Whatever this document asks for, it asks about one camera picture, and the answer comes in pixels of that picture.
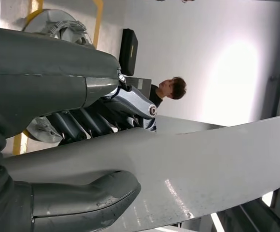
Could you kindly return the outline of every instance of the dark hair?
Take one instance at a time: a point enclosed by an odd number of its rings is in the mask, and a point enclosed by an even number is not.
[[[186,83],[183,78],[177,76],[174,77],[173,80],[174,83],[173,84],[172,99],[181,99],[186,93]]]

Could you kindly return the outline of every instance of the concrete floor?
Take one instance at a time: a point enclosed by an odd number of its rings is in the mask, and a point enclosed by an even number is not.
[[[42,9],[60,9],[69,13],[76,20],[85,24],[88,36],[92,40],[94,33],[98,34],[97,49],[110,53],[116,58],[119,56],[122,29],[125,20],[125,9],[127,0],[1,0],[0,28],[23,30],[27,16],[37,5]],[[96,30],[97,4],[103,3],[102,18],[99,30]],[[11,156],[14,138],[10,138],[2,151],[5,156]],[[26,152],[46,149],[57,144],[45,144],[28,139]]]

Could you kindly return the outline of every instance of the black box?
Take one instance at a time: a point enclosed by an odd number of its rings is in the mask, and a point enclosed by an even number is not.
[[[121,52],[119,54],[119,64],[121,72],[128,76],[133,76],[136,66],[136,56],[138,49],[138,40],[134,31],[124,29],[122,37]]]

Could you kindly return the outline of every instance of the person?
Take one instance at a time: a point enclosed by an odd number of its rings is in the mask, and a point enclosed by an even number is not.
[[[165,97],[178,100],[186,93],[186,83],[180,77],[165,80],[158,85],[151,85],[149,100],[158,107]]]

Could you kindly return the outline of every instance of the yellow line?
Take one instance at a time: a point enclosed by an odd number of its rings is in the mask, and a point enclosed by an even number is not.
[[[101,18],[103,16],[103,1],[103,0],[93,0],[97,6],[97,16],[95,23],[95,30],[94,31],[93,45],[97,48],[98,44],[99,30],[100,29]]]
[[[26,24],[42,11],[43,0],[30,0]]]
[[[23,133],[17,134],[14,137],[14,147],[12,154],[21,155],[26,152],[28,138]]]

